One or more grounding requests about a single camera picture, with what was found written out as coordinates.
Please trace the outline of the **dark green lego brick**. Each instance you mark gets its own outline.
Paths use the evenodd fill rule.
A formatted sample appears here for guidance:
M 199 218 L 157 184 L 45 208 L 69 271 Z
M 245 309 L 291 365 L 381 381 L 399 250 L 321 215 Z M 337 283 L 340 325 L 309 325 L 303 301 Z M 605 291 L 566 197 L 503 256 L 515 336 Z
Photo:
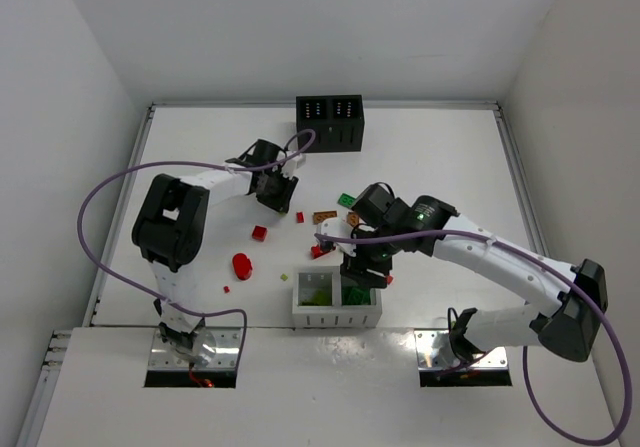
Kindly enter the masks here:
M 347 306 L 370 305 L 370 290 L 357 287 L 350 288 L 343 298 L 343 304 Z

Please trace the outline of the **lime lego brick top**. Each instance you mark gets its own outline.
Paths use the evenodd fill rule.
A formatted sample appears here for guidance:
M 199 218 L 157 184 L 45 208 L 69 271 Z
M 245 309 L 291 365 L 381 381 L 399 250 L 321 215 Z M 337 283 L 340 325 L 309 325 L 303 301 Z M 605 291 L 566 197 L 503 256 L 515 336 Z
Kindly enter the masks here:
M 309 300 L 310 306 L 331 306 L 332 305 L 332 295 L 330 292 L 326 291 L 317 291 L 312 298 Z

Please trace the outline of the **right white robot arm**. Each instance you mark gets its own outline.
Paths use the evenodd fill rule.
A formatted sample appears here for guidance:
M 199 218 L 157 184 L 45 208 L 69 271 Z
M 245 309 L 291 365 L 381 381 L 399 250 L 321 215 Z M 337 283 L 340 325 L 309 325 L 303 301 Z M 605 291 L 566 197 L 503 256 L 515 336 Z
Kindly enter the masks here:
M 608 305 L 603 267 L 555 261 L 491 235 L 455 207 L 422 195 L 411 205 L 379 184 L 368 186 L 353 209 L 363 227 L 344 234 L 344 277 L 363 288 L 383 289 L 400 252 L 454 263 L 523 299 L 521 307 L 468 308 L 448 329 L 450 356 L 469 363 L 496 347 L 542 346 L 584 362 Z

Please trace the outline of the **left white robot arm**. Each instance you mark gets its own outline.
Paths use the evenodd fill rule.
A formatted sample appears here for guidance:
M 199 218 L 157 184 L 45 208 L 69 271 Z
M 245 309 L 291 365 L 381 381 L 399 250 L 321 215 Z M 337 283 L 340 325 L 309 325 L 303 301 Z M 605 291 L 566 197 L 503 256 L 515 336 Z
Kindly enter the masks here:
M 196 282 L 190 264 L 198 255 L 211 206 L 253 195 L 277 213 L 289 211 L 304 155 L 259 139 L 220 168 L 175 177 L 156 175 L 132 229 L 133 244 L 148 262 L 161 299 L 161 339 L 183 356 L 196 357 L 204 346 L 205 316 L 184 311 Z

